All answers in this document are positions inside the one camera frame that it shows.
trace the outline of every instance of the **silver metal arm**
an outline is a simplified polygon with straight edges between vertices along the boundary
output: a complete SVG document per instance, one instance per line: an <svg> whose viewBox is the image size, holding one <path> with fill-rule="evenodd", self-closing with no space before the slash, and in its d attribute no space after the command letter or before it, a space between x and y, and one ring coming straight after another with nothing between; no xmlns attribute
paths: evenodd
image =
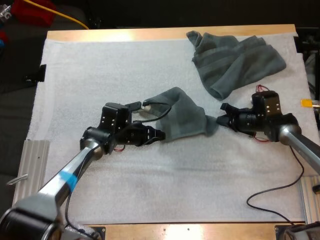
<svg viewBox="0 0 320 240"><path fill-rule="evenodd" d="M285 125L280 129L279 140L293 147L320 175L320 146L301 134L298 125Z"/></svg>
<svg viewBox="0 0 320 240"><path fill-rule="evenodd" d="M89 138L84 145L37 194L18 201L13 209L25 210L53 222L61 221L60 206L70 193L72 181L77 183L91 162L103 156L103 149L96 140Z"/></svg>

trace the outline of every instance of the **white towel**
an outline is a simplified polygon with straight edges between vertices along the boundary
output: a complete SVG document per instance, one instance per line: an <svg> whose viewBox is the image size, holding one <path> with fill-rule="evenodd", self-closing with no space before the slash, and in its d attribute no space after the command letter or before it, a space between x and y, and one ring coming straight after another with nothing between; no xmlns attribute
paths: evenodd
<svg viewBox="0 0 320 240"><path fill-rule="evenodd" d="M251 106L256 84L276 91L284 114L293 113L302 132L319 143L295 33L262 36L284 58L287 68L239 88L224 100ZM221 102L204 89L187 39L139 42L59 42L46 40L29 139L50 140L45 173L49 180L78 151L85 129L96 127L105 103L143 101L180 87L207 115L218 117ZM306 175L315 172L306 166ZM81 224L282 221L246 205L251 194L293 182L301 169L289 147L258 143L220 127L203 135L143 147L128 146L93 162L70 202L70 218ZM304 214L297 185L258 196L252 204L270 208L292 221Z"/></svg>

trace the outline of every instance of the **gray towel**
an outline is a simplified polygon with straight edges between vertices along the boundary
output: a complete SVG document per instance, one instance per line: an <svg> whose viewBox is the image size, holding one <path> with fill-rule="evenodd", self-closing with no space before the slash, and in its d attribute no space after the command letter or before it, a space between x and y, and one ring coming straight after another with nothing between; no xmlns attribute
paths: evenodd
<svg viewBox="0 0 320 240"><path fill-rule="evenodd" d="M205 89L223 100L237 88L255 83L286 68L279 53L256 36L238 42L234 36L214 36L190 31L194 62Z"/></svg>
<svg viewBox="0 0 320 240"><path fill-rule="evenodd" d="M156 122L156 128L165 132L165 142L197 134L212 136L218 127L216 119L207 116L205 110L197 106L179 87L173 87L144 101L144 103L151 102L167 103L171 106L171 111ZM150 106L148 112L157 117L169 108L161 104Z"/></svg>

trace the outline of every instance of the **wooden table edge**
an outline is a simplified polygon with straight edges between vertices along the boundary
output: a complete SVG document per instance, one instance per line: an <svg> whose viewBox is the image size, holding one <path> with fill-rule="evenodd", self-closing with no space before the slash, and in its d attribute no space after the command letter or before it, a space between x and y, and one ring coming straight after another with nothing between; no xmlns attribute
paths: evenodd
<svg viewBox="0 0 320 240"><path fill-rule="evenodd" d="M65 42L132 42L165 39L185 39L186 33L198 31L217 36L253 36L294 33L294 24L240 25L240 26L201 26L172 28L136 29L93 29L48 31L47 39Z"/></svg>

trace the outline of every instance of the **wooden board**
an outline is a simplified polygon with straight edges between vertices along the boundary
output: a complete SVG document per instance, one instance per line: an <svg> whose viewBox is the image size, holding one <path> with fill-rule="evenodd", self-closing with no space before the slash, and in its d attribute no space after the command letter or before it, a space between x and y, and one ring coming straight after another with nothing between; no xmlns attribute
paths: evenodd
<svg viewBox="0 0 320 240"><path fill-rule="evenodd" d="M98 29L49 31L47 38L76 42L130 42L183 39L189 31L217 36L252 36L295 32L293 24L205 26L181 28ZM279 223L109 224L107 240L275 240Z"/></svg>
<svg viewBox="0 0 320 240"><path fill-rule="evenodd" d="M186 33L192 30L198 31L201 34L207 32L218 36L252 36L292 33L296 31L296 28L293 24L280 24L139 29L65 30L48 31L47 38L58 41L77 42L130 42L160 39L183 39L186 38Z"/></svg>
<svg viewBox="0 0 320 240"><path fill-rule="evenodd" d="M275 240L275 225L287 223L109 224L107 240Z"/></svg>

